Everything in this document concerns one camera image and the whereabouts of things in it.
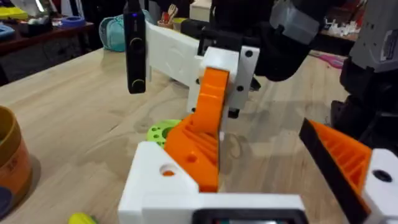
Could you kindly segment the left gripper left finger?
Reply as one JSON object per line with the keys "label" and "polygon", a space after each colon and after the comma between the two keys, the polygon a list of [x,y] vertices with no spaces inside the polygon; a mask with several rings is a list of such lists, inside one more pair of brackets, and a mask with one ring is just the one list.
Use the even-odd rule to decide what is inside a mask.
{"label": "left gripper left finger", "polygon": [[198,184],[158,144],[137,145],[118,207],[119,223],[191,223]]}

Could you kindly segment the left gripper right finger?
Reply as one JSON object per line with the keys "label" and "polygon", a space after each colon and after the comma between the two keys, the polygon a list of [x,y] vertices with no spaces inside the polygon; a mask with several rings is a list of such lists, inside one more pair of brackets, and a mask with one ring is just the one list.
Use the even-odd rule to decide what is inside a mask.
{"label": "left gripper right finger", "polygon": [[397,223],[397,155],[304,119],[299,138],[348,223]]}

